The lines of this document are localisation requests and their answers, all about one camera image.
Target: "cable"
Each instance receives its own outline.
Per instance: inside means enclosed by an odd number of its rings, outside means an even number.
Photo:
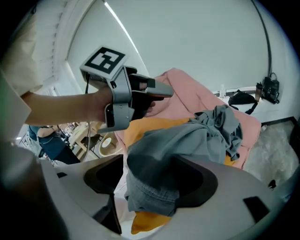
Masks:
[[[261,13],[259,12],[259,10],[258,10],[257,6],[255,5],[254,1],[251,0],[251,2],[253,3],[255,9],[257,10],[257,13],[258,13],[261,21],[262,21],[262,26],[263,26],[264,34],[266,35],[267,47],[268,47],[268,59],[269,59],[268,76],[271,77],[271,74],[272,74],[272,53],[271,53],[271,46],[270,46],[269,35],[268,35],[267,28],[266,28],[266,25],[264,24],[263,17],[261,15]]]
[[[89,74],[86,74],[86,87],[85,87],[85,94],[88,94],[88,90],[89,90],[89,80],[90,80],[90,75]],[[88,122],[88,144],[87,144],[87,149],[86,149],[86,153],[84,155],[84,159],[83,159],[83,162],[85,162],[87,156],[88,156],[88,153],[89,153],[89,150],[90,150],[90,122]]]

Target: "black cable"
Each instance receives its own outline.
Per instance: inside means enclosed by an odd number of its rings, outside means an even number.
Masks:
[[[264,34],[266,35],[267,47],[268,47],[268,60],[269,60],[268,76],[271,77],[271,74],[272,74],[272,53],[271,53],[271,46],[270,46],[269,35],[268,35],[267,28],[266,28],[266,25],[264,24],[263,17],[261,15],[261,13],[259,12],[259,10],[258,10],[257,6],[255,5],[254,1],[251,0],[251,2],[253,3],[255,9],[257,10],[257,13],[258,13],[261,21],[262,21],[262,26],[263,26]]]

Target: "floor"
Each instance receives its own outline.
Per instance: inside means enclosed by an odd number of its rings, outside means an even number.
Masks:
[[[272,179],[279,186],[291,177],[299,160],[289,144],[294,124],[291,121],[267,126],[251,149],[244,170],[265,184]]]

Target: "white sleeve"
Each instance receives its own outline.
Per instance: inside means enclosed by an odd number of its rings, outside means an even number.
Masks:
[[[35,21],[36,17],[32,15],[17,30],[1,60],[4,77],[19,96],[42,87],[42,82],[38,79],[37,64],[33,59],[36,45]]]

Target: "light strip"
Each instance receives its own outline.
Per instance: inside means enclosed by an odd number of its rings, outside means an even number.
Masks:
[[[121,23],[120,19],[119,19],[118,16],[116,15],[116,13],[112,10],[112,8],[108,5],[107,2],[105,2],[104,5],[107,7],[108,11],[110,11],[110,13],[113,15],[113,17],[117,20],[118,24],[119,24],[120,27],[123,29],[123,31],[125,32],[126,36],[127,36],[128,39],[129,39],[129,41],[131,42],[132,46],[134,47],[135,51],[137,52],[137,54],[139,55],[140,59],[142,60],[139,51],[137,50],[137,48],[136,48],[134,42],[132,41],[130,35],[128,34],[127,30],[125,29],[124,25]],[[147,68],[146,68],[146,65],[145,65],[145,63],[143,62],[143,60],[142,60],[142,63],[143,63],[143,65],[145,66],[145,69],[146,69],[146,71],[147,71],[147,73],[148,73],[148,75],[149,75],[149,72],[148,72],[148,70],[147,70]]]

